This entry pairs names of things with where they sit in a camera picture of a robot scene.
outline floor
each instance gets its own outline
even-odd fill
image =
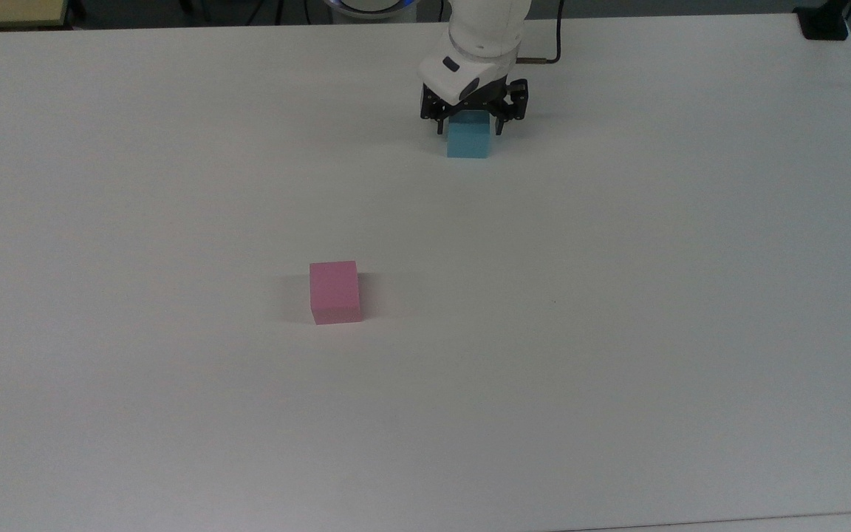
[[[328,24],[330,14],[324,0],[204,0],[210,21],[204,20],[202,0],[189,0],[192,13],[180,9],[179,0],[83,0],[87,20],[74,21],[76,27],[90,30],[123,27],[242,26],[274,24],[278,3],[283,4],[281,24],[305,24],[305,10],[314,24]],[[790,13],[796,6],[817,6],[821,0],[571,0],[565,4],[568,18],[666,16],[743,13]],[[419,21],[435,21],[440,0],[421,0]],[[557,0],[534,0],[529,18],[553,18]],[[447,20],[450,9],[446,4]]]

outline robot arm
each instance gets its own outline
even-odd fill
[[[419,65],[422,118],[442,122],[456,112],[484,109],[504,122],[524,117],[527,81],[507,85],[517,61],[530,0],[449,0],[448,31]]]
[[[419,65],[425,86],[450,105],[505,78],[517,60],[530,0],[450,0],[452,17]]]

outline blue cube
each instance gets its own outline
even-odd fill
[[[487,111],[460,111],[448,119],[446,155],[487,159],[491,148],[491,115]]]

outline foam block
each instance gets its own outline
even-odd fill
[[[487,159],[491,148],[491,115],[487,111],[460,111],[448,119],[448,157]]]
[[[363,320],[357,262],[346,260],[310,265],[310,310],[316,324]]]

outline pink cube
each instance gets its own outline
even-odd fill
[[[310,310],[316,324],[363,321],[357,262],[315,262],[310,265]]]

